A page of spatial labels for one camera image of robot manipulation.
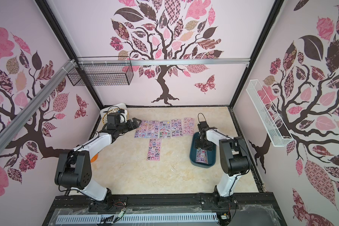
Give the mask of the pink sticker sheet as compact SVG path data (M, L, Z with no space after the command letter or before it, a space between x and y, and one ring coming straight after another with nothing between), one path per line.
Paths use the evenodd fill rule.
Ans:
M192 136L195 133L195 119L185 117L183 119L183 135Z
M141 124L135 131L134 138L146 138L147 137L148 123L149 121L147 120L143 120L141 122Z
M159 121L149 121L146 138L158 138L159 137Z

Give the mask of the teal plastic storage box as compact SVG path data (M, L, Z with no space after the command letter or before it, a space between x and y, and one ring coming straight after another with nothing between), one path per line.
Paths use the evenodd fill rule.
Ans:
M201 167L201 168L210 168L214 166L216 163L217 147L215 144L213 144L211 150L204 150L204 149L196 148L195 142L198 138L200 138L200 134L199 132L196 132L193 135L190 154L189 154L191 164L197 167Z

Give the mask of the remaining sticker sheet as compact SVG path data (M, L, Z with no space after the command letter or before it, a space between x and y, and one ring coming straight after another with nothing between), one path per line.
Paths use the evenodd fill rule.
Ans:
M170 121L160 121L159 138L171 138L171 124Z

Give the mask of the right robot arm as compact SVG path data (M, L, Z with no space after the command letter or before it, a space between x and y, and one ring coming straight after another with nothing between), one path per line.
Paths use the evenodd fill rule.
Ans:
M220 197L230 197L238 180L250 171L249 150L243 137L230 137L210 127L206 121L198 123L198 135L194 148L203 151L219 149L220 165L224 172L215 191Z

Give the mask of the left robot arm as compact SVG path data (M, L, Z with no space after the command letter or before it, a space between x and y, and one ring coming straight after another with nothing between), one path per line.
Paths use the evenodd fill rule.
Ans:
M78 191L92 200L104 201L111 191L92 178L90 160L103 148L113 144L118 137L139 128L141 124L140 119L126 119L122 112L108 114L107 123L96 137L59 155L55 184Z

